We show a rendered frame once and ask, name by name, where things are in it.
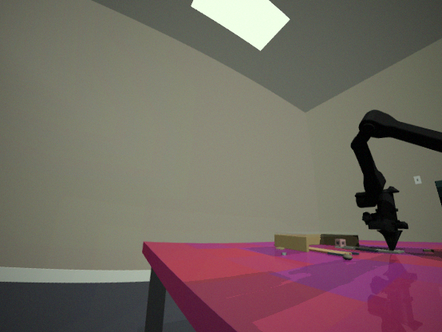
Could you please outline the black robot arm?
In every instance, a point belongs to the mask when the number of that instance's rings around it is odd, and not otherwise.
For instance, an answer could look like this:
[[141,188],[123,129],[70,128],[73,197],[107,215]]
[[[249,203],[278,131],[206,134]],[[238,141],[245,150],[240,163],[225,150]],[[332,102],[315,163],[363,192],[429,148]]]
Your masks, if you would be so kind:
[[355,194],[357,206],[360,208],[376,207],[376,205],[395,206],[393,193],[399,192],[391,186],[383,190],[386,179],[382,173],[377,170],[373,161],[367,144],[370,137],[391,137],[410,144],[417,144],[437,152],[442,152],[442,132],[397,121],[394,117],[380,110],[368,111],[361,120],[358,128],[359,133],[354,137],[351,143],[351,149],[355,153],[364,174],[363,184],[365,192]]

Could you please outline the cream flat strip with red stripes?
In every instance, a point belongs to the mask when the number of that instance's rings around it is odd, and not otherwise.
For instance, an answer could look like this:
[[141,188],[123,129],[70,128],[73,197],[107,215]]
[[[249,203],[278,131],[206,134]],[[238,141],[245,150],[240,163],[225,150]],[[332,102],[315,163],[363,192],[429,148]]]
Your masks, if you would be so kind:
[[318,251],[318,252],[321,252],[321,253],[328,253],[328,252],[334,252],[334,253],[340,253],[340,254],[346,254],[346,255],[351,255],[352,253],[351,252],[345,252],[345,251],[333,251],[333,250],[327,250],[327,249],[321,249],[321,248],[317,248],[317,247],[315,247],[315,248],[313,248],[313,247],[309,247],[309,251]]

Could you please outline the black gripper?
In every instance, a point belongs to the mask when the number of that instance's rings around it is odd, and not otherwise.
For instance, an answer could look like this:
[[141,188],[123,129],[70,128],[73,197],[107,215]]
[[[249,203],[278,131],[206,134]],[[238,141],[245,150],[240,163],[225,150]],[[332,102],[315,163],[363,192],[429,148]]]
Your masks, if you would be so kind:
[[[377,229],[384,236],[390,251],[394,251],[397,245],[397,241],[401,236],[402,230],[398,229],[408,229],[408,224],[404,221],[401,222],[397,220],[396,206],[385,205],[378,206],[375,211],[379,212],[381,221],[371,221],[368,223],[369,229]],[[398,228],[398,229],[397,229]]]

